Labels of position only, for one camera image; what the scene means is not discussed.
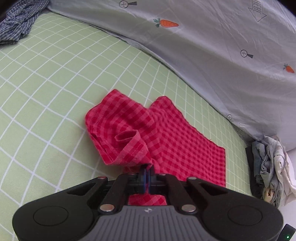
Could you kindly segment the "red checked garment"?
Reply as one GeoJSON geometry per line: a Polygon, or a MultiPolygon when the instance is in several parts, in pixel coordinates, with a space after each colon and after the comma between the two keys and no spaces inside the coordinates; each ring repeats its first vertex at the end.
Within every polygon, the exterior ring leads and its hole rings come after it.
{"type": "Polygon", "coordinates": [[[211,195],[223,194],[212,184],[226,185],[226,154],[208,140],[165,96],[150,107],[112,90],[85,116],[88,134],[106,165],[136,172],[142,165],[185,181],[205,181],[211,195]]]}

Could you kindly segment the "folded clothes pile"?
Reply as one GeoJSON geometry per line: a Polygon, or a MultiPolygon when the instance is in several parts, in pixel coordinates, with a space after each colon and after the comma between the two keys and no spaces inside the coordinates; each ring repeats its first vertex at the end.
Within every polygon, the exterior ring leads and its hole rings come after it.
{"type": "Polygon", "coordinates": [[[252,195],[276,208],[295,201],[295,171],[280,138],[264,136],[245,150],[252,195]]]}

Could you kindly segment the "grey carrot print sheet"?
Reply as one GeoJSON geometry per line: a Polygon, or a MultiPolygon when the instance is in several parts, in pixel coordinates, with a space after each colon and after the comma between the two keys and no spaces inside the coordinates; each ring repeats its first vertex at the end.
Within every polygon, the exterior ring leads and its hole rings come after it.
{"type": "Polygon", "coordinates": [[[295,1],[50,1],[173,70],[245,138],[295,148],[295,1]]]}

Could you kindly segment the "blue plaid shirt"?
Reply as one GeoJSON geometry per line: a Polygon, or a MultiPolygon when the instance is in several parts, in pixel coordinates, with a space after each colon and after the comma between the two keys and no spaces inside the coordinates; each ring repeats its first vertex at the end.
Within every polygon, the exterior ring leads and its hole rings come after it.
{"type": "Polygon", "coordinates": [[[1,45],[12,45],[28,35],[49,1],[17,1],[1,21],[1,45]]]}

